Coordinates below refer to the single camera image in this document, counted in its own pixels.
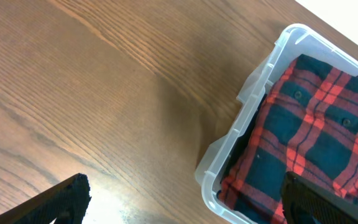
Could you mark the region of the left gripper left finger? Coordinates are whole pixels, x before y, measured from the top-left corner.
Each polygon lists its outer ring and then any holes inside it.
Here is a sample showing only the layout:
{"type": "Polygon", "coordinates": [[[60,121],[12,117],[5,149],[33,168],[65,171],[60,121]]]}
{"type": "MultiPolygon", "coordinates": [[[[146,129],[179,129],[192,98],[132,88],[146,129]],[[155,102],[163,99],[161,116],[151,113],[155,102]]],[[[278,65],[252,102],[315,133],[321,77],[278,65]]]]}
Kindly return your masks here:
{"type": "Polygon", "coordinates": [[[75,174],[0,215],[0,224],[81,224],[90,203],[85,174],[75,174]]]}

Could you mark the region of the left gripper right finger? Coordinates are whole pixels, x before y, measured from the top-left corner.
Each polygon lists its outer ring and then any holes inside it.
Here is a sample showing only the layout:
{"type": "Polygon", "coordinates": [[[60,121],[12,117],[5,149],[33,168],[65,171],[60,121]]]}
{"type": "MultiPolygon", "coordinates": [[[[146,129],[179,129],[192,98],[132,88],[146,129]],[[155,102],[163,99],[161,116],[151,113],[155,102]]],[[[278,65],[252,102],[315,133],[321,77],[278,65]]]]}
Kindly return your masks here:
{"type": "Polygon", "coordinates": [[[281,186],[283,214],[290,224],[358,224],[358,206],[294,172],[281,186]]]}

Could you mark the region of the red navy plaid shirt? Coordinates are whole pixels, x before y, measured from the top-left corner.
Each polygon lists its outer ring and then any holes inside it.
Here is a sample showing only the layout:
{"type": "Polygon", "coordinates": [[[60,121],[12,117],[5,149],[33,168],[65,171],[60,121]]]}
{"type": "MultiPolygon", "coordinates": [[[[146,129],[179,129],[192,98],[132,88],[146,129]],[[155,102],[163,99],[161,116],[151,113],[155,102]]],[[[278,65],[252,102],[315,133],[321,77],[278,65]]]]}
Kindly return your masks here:
{"type": "Polygon", "coordinates": [[[263,100],[217,197],[254,222],[285,223],[280,189],[288,171],[358,204],[358,77],[307,55],[263,100]]]}

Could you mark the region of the clear plastic storage bin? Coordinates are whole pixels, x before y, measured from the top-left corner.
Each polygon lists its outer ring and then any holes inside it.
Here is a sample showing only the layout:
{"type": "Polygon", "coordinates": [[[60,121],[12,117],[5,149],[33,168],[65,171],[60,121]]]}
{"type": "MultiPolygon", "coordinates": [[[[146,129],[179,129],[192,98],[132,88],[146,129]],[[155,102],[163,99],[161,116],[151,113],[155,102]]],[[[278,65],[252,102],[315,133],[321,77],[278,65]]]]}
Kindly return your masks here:
{"type": "Polygon", "coordinates": [[[242,107],[229,132],[209,145],[195,171],[195,179],[201,186],[205,205],[230,223],[252,223],[250,218],[227,208],[216,196],[234,145],[239,137],[250,130],[250,122],[263,96],[270,91],[290,62],[301,54],[358,76],[358,61],[310,27],[292,24],[282,31],[270,55],[248,76],[242,86],[237,96],[242,107]]]}

